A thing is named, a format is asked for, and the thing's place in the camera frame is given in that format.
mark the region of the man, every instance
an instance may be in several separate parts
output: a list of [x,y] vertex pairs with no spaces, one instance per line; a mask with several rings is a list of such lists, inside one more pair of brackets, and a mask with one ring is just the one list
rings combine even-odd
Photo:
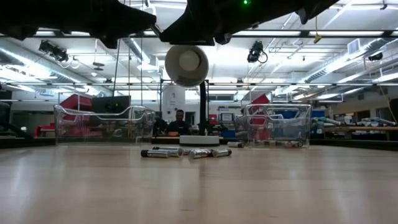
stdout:
[[183,121],[184,111],[177,110],[175,113],[175,121],[172,121],[167,128],[167,132],[178,132],[180,135],[189,135],[192,133],[191,125]]

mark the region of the battery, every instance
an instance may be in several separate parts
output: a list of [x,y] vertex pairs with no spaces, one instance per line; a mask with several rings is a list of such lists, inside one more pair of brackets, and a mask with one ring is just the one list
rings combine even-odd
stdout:
[[214,149],[212,152],[213,157],[223,157],[230,156],[232,154],[232,150],[230,149]]
[[228,142],[228,147],[244,147],[244,142]]
[[141,156],[150,158],[169,158],[169,152],[166,150],[142,150]]
[[153,150],[163,150],[168,151],[170,157],[182,157],[184,154],[184,149],[180,147],[153,147]]
[[213,156],[211,149],[193,149],[189,152],[190,159],[199,159],[204,157]]

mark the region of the computer monitor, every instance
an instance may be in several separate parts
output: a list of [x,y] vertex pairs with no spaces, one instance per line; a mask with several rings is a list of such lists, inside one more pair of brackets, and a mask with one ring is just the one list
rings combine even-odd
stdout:
[[[131,103],[130,96],[115,96],[115,97],[98,97],[93,98],[92,101],[92,110],[94,113],[122,113],[126,110]],[[93,120],[98,120],[97,117],[92,116]],[[123,113],[119,116],[100,116],[100,118],[123,118],[128,119],[129,113]]]

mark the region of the clear plastic bin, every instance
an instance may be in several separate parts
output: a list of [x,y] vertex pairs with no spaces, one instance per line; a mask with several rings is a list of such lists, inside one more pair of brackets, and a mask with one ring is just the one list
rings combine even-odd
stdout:
[[245,116],[235,115],[234,127],[235,127],[235,138],[238,141],[248,141],[248,124]]
[[247,105],[250,147],[309,147],[311,105]]
[[155,111],[144,106],[130,106],[118,114],[96,114],[55,105],[54,116],[57,143],[150,143],[155,123]]

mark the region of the white platform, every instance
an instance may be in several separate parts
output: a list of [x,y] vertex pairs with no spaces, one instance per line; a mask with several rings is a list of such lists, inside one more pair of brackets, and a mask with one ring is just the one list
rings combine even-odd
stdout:
[[180,146],[214,147],[219,145],[218,136],[180,136]]

